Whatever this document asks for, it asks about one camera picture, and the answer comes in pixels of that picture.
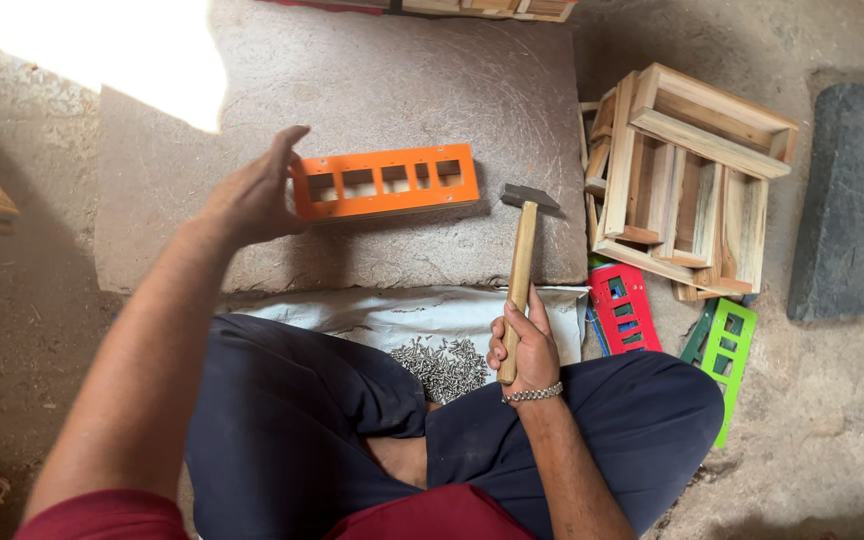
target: orange plastic frame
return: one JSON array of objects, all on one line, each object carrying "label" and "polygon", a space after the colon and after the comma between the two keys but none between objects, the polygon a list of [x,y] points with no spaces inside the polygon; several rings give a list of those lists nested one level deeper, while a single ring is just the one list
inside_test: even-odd
[{"label": "orange plastic frame", "polygon": [[479,198],[468,143],[306,157],[292,177],[295,211],[310,221],[425,212]]}]

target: wood shavings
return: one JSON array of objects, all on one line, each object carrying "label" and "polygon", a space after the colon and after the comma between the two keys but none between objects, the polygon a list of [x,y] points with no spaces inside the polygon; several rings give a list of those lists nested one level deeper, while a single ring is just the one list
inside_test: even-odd
[{"label": "wood shavings", "polygon": [[6,504],[6,496],[12,492],[12,485],[9,483],[9,480],[5,476],[0,476],[0,488],[2,492],[0,493],[0,507]]},{"label": "wood shavings", "polygon": [[411,345],[389,354],[422,383],[426,400],[444,405],[485,385],[485,356],[475,351],[472,340],[450,343],[442,339],[441,345],[435,347],[423,345],[422,339],[413,339]]}]

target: hand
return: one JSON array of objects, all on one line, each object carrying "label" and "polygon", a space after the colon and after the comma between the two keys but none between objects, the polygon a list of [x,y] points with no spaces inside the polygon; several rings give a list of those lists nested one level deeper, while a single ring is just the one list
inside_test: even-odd
[{"label": "hand", "polygon": [[[508,358],[508,350],[502,344],[506,322],[522,338],[516,351],[515,380],[502,385],[506,395],[523,390],[545,390],[559,382],[559,350],[552,338],[546,306],[532,283],[529,283],[528,303],[528,318],[511,301],[506,301],[505,315],[491,322],[492,337],[488,340],[486,356],[489,368],[498,370],[501,362]],[[518,408],[524,403],[527,401],[510,401],[509,405]]]},{"label": "hand", "polygon": [[288,167],[299,159],[292,147],[307,133],[308,126],[279,131],[268,152],[219,182],[197,218],[213,222],[236,249],[308,229],[285,207]]}]

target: chain bracelet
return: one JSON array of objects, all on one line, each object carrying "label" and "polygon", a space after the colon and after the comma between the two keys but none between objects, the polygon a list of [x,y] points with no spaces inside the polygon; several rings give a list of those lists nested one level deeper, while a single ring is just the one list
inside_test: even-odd
[{"label": "chain bracelet", "polygon": [[526,400],[544,400],[546,398],[558,396],[561,393],[562,381],[560,380],[544,390],[523,390],[521,392],[512,392],[508,396],[502,394],[502,403],[507,404],[509,402],[523,402]]}]

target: concrete floor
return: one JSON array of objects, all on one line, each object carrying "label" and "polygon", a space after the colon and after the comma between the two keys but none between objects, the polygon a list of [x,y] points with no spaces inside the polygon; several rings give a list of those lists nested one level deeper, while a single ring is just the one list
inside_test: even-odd
[{"label": "concrete floor", "polygon": [[[765,285],[728,444],[648,537],[864,538],[864,319],[792,325],[785,309],[811,103],[832,81],[864,80],[864,0],[582,0],[565,26],[583,100],[660,62],[802,121],[793,174],[770,189]],[[17,235],[0,238],[0,474],[13,489],[0,538],[120,302],[98,292],[91,257],[97,99],[0,52],[0,183],[23,212]],[[647,283],[659,338],[677,352],[671,319],[699,308],[672,300],[664,279]]]}]

